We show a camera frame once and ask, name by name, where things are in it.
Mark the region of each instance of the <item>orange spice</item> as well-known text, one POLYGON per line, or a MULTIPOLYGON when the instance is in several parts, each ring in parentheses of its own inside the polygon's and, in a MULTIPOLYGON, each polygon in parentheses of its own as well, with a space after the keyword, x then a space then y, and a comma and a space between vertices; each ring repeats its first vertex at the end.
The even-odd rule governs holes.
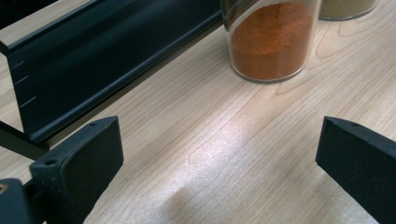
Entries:
POLYGON ((280 80, 303 67, 313 15, 303 3, 261 7, 244 19, 231 35, 233 67, 258 81, 280 80))

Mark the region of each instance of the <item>clear plastic container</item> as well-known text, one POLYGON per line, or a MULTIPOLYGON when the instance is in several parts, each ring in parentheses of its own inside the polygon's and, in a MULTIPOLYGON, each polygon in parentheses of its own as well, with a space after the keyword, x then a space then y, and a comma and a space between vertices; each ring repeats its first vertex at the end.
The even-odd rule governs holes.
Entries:
POLYGON ((351 20, 375 8, 375 0, 323 0, 319 17, 325 21, 351 20))
POLYGON ((230 61, 250 81, 296 76, 313 41, 321 0, 221 0, 230 61))

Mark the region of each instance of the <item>wooden table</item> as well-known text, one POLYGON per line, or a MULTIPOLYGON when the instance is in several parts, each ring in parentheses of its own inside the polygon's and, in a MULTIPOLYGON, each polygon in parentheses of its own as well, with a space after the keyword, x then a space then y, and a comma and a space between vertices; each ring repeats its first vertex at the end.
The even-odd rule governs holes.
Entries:
MULTIPOLYGON (((67 2, 84 1, 1 39, 67 2)), ((271 85, 235 74, 220 27, 92 118, 119 116, 125 162, 86 223, 375 223, 315 156, 324 116, 396 140, 395 21, 393 0, 320 21, 305 70, 271 85)), ((20 129, 4 57, 0 94, 0 120, 20 129)), ((31 162, 1 148, 0 178, 26 182, 31 162)))

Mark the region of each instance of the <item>orange powder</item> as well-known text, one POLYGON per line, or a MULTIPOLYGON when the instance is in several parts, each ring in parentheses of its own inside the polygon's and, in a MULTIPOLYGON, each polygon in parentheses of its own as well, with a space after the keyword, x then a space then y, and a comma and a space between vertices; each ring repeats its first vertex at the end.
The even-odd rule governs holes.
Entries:
POLYGON ((254 11, 231 36, 234 68, 243 76, 279 80, 304 66, 313 15, 303 3, 287 2, 254 11))

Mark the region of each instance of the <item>black metal shelf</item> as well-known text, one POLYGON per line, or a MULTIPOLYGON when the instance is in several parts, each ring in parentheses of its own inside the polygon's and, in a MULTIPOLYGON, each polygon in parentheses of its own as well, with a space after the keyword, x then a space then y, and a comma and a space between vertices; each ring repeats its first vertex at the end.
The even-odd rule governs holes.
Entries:
POLYGON ((218 0, 97 0, 3 45, 24 132, 49 139, 220 20, 218 0))

